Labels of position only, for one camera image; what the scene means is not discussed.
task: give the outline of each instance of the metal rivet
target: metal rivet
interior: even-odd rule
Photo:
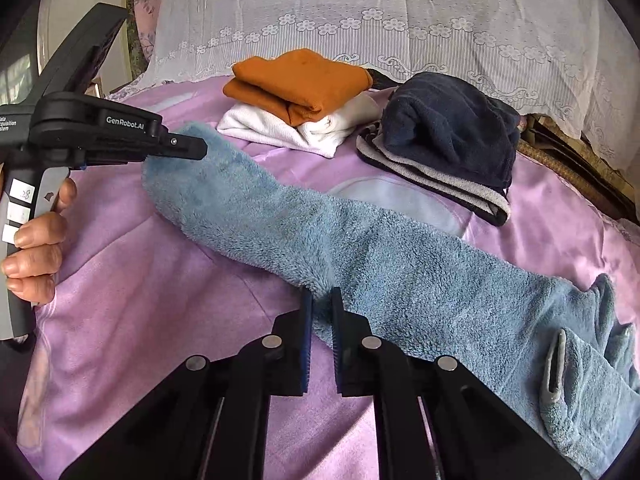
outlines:
[[[447,372],[452,372],[458,367],[458,361],[448,355],[442,356],[438,359],[438,366]]]
[[[202,370],[207,365],[207,361],[201,355],[192,355],[187,359],[184,365],[188,370],[197,372],[198,370]]]
[[[262,346],[265,348],[277,348],[282,344],[282,338],[277,335],[265,336],[262,340]]]
[[[364,346],[364,348],[368,348],[369,350],[377,350],[382,346],[382,341],[380,341],[379,337],[370,335],[362,340],[362,346]]]

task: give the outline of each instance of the fingernail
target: fingernail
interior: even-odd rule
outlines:
[[[30,227],[21,227],[14,235],[14,245],[16,247],[26,247],[33,242],[33,232]]]
[[[23,286],[22,280],[6,280],[6,288],[12,292],[22,292]]]
[[[2,272],[5,276],[9,277],[20,272],[20,265],[18,264],[18,261],[9,256],[4,262],[2,262]]]

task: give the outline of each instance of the white folded cloth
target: white folded cloth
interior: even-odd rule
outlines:
[[[220,119],[217,130],[225,136],[292,148],[332,158],[335,150],[349,137],[358,124],[371,123],[382,112],[365,92],[348,101],[316,123],[292,128],[275,115],[245,103],[238,103]]]

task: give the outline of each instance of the hand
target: hand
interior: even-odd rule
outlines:
[[[73,203],[77,194],[76,183],[66,179],[54,210],[28,221],[15,234],[15,246],[22,250],[2,261],[0,268],[7,276],[7,288],[19,298],[39,304],[53,300],[56,285],[52,275],[60,270],[59,244],[66,237],[66,219],[60,212]]]

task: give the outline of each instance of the wall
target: wall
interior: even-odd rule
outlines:
[[[41,0],[38,19],[38,61],[41,66],[49,60],[76,23],[98,2],[126,6],[126,0]],[[118,34],[98,74],[106,93],[131,81],[124,28]]]

